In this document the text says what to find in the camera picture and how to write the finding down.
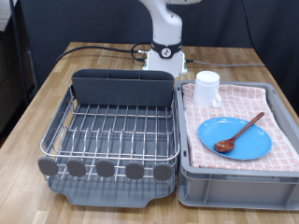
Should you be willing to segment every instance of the table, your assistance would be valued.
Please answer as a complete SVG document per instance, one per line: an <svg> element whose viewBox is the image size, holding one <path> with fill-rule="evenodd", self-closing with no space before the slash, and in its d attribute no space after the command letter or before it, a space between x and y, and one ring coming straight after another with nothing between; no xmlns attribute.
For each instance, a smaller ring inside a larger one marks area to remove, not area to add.
<svg viewBox="0 0 299 224"><path fill-rule="evenodd" d="M132 45L71 43L68 49L97 45L130 49ZM187 59L208 63L260 63L253 49L183 47ZM75 206L52 192L37 167L43 156L40 141L52 120L71 76L82 68L141 69L128 53L85 49L64 56L53 68L33 102L0 149L0 223L299 223L299 212L249 209L191 208L170 196L149 202L144 209ZM188 64L189 73L177 79L194 79L197 72L217 72L223 81L258 81L272 84L292 117L299 118L266 67L216 67Z"/></svg>

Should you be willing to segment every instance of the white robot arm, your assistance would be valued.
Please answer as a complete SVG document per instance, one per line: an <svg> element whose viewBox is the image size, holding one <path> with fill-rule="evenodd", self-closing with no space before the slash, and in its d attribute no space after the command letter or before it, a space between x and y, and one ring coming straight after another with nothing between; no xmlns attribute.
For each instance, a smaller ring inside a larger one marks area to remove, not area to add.
<svg viewBox="0 0 299 224"><path fill-rule="evenodd" d="M161 70L178 77L187 72L185 56L181 49L181 18L167 5L188 5L201 0L139 0L151 15L153 37L148 53L146 70Z"/></svg>

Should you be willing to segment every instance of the blue plate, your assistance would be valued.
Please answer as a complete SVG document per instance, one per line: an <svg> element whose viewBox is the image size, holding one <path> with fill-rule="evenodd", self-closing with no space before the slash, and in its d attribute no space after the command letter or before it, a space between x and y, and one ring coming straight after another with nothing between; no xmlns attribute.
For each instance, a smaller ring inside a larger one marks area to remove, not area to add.
<svg viewBox="0 0 299 224"><path fill-rule="evenodd" d="M206 147L223 157L235 160L254 160L271 150L271 138L262 128L253 124L236 140L230 152L218 152L215 143L234 137L249 122L235 118L215 118L206 120L198 129L198 135Z"/></svg>

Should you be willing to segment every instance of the light gray dish drainer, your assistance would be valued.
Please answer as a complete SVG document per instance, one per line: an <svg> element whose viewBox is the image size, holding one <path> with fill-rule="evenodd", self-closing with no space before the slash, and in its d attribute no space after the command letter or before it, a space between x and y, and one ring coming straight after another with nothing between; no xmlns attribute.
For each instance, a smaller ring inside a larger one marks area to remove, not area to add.
<svg viewBox="0 0 299 224"><path fill-rule="evenodd" d="M163 88L156 90L156 82ZM99 92L94 83L106 95L93 94ZM150 92L142 83L160 95L155 105L143 96ZM76 72L41 142L46 157L38 165L50 188L72 204L94 206L145 207L169 195L179 153L173 89L172 76L161 72ZM91 91L88 105L80 90ZM108 96L116 91L124 95L123 103ZM109 105L100 103L107 100Z"/></svg>

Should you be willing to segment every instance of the pink dish towel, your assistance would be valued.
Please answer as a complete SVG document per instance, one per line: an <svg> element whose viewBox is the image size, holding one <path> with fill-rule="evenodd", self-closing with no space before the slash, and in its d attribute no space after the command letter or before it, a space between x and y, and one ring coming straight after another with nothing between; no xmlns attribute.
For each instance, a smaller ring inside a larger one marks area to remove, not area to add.
<svg viewBox="0 0 299 224"><path fill-rule="evenodd" d="M235 85L220 85L220 107L200 107L192 102L194 84L183 89L184 112L192 167L235 170L299 172L299 155L278 127L266 102L265 89ZM270 152L260 159L238 161L220 156L205 147L198 137L199 126L207 119L233 117L251 120L260 112L264 116L256 123L271 137Z"/></svg>

